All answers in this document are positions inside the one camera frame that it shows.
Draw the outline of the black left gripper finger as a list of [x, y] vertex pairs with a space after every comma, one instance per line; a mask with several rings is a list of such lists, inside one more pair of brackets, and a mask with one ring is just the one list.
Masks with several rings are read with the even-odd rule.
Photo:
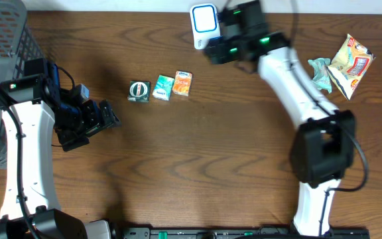
[[102, 127], [95, 127], [93, 129], [89, 129], [87, 132], [85, 132], [85, 136], [86, 137], [92, 137], [93, 135], [99, 133], [102, 130], [103, 130]]
[[104, 127], [121, 127], [120, 119], [115, 115], [111, 104], [107, 100], [99, 103]]

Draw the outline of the dark green round-label box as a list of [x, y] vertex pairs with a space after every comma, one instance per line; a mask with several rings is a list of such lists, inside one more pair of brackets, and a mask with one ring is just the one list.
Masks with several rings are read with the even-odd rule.
[[150, 91], [150, 82], [131, 81], [127, 99], [130, 102], [148, 103]]

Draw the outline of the teal tissue pack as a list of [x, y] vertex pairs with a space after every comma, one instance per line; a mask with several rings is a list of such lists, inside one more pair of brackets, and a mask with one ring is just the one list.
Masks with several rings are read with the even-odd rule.
[[153, 90], [153, 96], [159, 100], [169, 101], [173, 85], [174, 78], [159, 75]]

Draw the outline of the orange tissue pack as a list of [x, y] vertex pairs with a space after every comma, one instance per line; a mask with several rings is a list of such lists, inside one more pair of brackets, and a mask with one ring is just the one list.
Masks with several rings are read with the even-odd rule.
[[172, 91], [181, 96], [189, 96], [192, 77], [193, 75], [190, 72], [177, 71]]

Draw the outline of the mint green pack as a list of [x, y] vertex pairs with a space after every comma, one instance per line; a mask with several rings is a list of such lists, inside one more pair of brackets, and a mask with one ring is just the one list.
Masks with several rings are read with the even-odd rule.
[[331, 94], [332, 85], [327, 71], [327, 66], [331, 64], [331, 60], [329, 58], [317, 58], [308, 60], [308, 63], [314, 69], [312, 83], [318, 90], [326, 90], [329, 94]]

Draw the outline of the yellow snack chip bag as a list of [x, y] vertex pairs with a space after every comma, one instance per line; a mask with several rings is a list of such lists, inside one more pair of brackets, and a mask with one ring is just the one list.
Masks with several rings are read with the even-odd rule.
[[354, 37], [347, 38], [327, 66], [327, 73], [346, 100], [350, 100], [375, 55]]

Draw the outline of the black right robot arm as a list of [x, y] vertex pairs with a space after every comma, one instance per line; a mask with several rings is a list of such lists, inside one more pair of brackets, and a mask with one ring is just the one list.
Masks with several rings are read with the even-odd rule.
[[334, 193], [353, 163], [353, 144], [343, 129], [355, 130], [353, 114], [340, 111], [316, 89], [293, 39], [269, 31], [259, 1], [225, 6], [218, 19], [221, 35], [208, 41], [204, 54], [213, 64], [254, 64], [254, 71], [274, 91], [296, 130], [289, 157], [299, 181], [298, 208], [292, 220], [296, 233], [331, 237]]

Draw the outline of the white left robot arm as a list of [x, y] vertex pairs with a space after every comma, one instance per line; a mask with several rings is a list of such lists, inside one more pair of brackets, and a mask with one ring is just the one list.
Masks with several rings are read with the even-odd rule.
[[120, 238], [107, 219], [84, 223], [62, 212], [54, 185], [52, 136], [63, 151], [87, 145], [104, 129], [121, 126], [107, 100], [88, 89], [64, 89], [55, 63], [28, 60], [24, 76], [0, 83], [0, 111], [7, 140], [7, 182], [0, 210], [0, 238]]

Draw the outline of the white barcode scanner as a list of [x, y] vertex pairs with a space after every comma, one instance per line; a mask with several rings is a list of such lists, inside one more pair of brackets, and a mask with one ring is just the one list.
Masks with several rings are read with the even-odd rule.
[[189, 10], [189, 14], [194, 48], [202, 50], [207, 46], [210, 39], [220, 36], [217, 8], [212, 3], [193, 5]]

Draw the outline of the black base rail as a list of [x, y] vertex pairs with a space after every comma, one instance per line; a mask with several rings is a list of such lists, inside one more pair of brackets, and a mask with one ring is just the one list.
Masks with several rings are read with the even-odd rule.
[[124, 239], [236, 239], [236, 238], [329, 238], [370, 239], [366, 229], [333, 228], [324, 236], [303, 236], [284, 226], [264, 226], [258, 229], [151, 229], [124, 228]]

